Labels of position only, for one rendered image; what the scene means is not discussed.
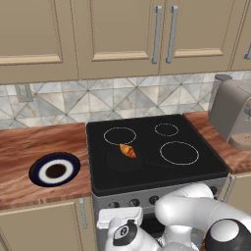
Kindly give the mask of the golden brown croissant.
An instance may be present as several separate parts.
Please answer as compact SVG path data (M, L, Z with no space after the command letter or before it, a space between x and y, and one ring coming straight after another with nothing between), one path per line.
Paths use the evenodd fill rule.
M132 146L121 143L120 144L120 149L121 149L121 152L125 156L127 156L127 157L129 157L131 159L135 159L136 158L136 154L135 154L134 149L133 149Z

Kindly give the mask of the blue and white plate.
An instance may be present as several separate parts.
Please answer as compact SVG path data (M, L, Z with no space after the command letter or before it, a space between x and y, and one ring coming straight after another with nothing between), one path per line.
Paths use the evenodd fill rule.
M56 152L42 156L29 169L29 179L42 187L63 185L76 177L80 160L67 152Z

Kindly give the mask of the beige base cupboard door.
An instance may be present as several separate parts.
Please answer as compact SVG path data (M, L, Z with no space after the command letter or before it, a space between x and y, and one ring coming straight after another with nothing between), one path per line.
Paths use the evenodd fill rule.
M229 184L229 175L231 174L227 175L226 183L219 196L219 200L222 202ZM251 172L234 176L235 182L226 203L251 215Z
M0 211L0 251L96 251L91 199L84 200L87 229L78 199Z

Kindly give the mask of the grey wall socket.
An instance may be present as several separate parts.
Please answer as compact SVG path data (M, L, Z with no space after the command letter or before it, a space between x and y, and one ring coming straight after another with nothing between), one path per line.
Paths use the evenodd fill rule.
M15 89L20 103L33 101L31 89L28 84L16 84Z

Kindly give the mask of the black stove with hob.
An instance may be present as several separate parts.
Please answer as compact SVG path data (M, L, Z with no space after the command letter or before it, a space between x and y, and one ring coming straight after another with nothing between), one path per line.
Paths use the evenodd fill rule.
M86 125L88 157L94 213L108 209L111 202L130 207L138 199L143 209L141 227L159 238L165 227L154 216L149 203L153 195L162 196L190 183L204 182L220 196L229 167L199 131L189 116L174 114L157 117L91 122ZM169 169L143 168L117 173L106 166L105 155L120 144L141 151L147 160L168 164Z

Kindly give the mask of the black frying pan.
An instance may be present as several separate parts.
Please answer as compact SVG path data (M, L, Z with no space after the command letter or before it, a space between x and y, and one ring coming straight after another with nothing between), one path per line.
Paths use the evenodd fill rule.
M117 173L132 173L143 168L169 169L168 164L152 162L146 159L144 154L138 149L135 150L136 157L130 158L121 152L119 148L109 150L105 155L106 166Z

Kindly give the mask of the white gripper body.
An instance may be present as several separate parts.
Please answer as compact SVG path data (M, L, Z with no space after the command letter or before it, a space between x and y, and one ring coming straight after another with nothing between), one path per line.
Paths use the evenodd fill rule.
M143 210L141 207L109 208L99 212L96 226L99 229L109 228L112 220L118 219L119 226L127 221L133 221L140 226L143 221Z

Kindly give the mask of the beige wall cupboard door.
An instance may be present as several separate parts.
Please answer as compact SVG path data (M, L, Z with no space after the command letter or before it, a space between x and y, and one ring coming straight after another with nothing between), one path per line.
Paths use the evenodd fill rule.
M0 0L0 84L78 78L72 0Z
M156 13L165 0L73 0L78 77L156 75L152 64Z
M248 0L166 0L162 30L162 75L228 69ZM172 61L167 64L172 13L178 6Z
M251 43L251 0L248 0L236 41L230 69L232 71L251 71L251 59L243 59Z

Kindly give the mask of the grey coffee machine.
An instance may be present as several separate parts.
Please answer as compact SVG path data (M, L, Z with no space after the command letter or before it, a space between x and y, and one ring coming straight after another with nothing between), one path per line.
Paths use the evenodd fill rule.
M251 151L251 81L215 75L208 120L233 148Z

